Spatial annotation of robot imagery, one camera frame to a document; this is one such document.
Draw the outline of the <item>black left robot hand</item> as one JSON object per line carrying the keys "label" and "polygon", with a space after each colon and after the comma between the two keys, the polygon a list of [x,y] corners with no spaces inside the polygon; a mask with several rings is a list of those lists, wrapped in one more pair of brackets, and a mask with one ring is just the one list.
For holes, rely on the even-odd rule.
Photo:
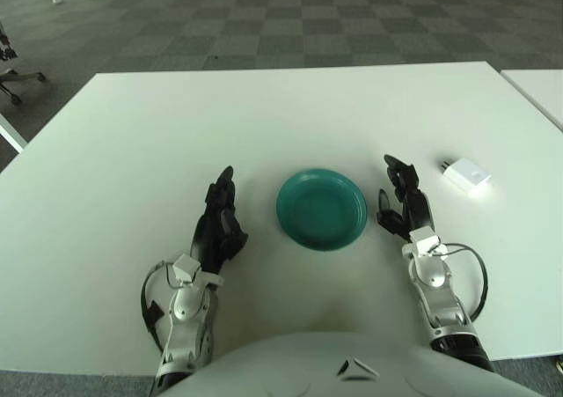
{"label": "black left robot hand", "polygon": [[235,214],[233,174],[234,169],[229,165],[208,186],[206,208],[198,220],[190,248],[190,256],[201,264],[201,269],[216,275],[248,240]]}

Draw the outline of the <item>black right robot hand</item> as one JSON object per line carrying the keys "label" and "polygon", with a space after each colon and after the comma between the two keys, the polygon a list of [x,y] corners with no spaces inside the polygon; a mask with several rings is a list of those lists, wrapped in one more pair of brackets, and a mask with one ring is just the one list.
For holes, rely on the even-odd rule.
{"label": "black right robot hand", "polygon": [[426,195],[419,189],[419,177],[414,165],[407,165],[385,154],[387,175],[394,186],[394,194],[402,204],[402,212],[391,209],[389,197],[381,188],[378,193],[377,222],[389,233],[406,241],[409,233],[422,227],[434,230],[434,221]]}

